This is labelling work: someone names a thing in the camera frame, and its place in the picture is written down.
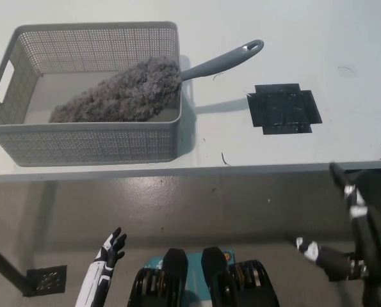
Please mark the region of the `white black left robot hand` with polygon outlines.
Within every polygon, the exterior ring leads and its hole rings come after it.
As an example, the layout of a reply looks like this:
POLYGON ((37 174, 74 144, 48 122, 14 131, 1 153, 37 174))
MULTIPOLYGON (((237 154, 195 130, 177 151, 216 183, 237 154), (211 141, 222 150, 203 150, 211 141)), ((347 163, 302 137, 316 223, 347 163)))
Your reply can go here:
POLYGON ((79 291, 76 307, 103 307, 106 301, 116 263, 125 252, 127 235, 118 227, 103 243, 94 261, 90 264, 79 291))

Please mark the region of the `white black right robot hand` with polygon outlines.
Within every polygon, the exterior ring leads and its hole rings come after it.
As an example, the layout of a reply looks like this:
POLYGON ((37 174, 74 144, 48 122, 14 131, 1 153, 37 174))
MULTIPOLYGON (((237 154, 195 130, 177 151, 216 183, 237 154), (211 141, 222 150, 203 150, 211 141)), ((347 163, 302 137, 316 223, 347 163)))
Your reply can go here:
POLYGON ((381 239, 370 211, 381 211, 381 173, 362 170, 350 176, 336 163, 329 166, 336 187, 343 195, 355 249, 349 253, 319 245, 303 237, 292 240, 304 257, 323 269, 331 282, 361 280, 364 306, 381 306, 381 239))

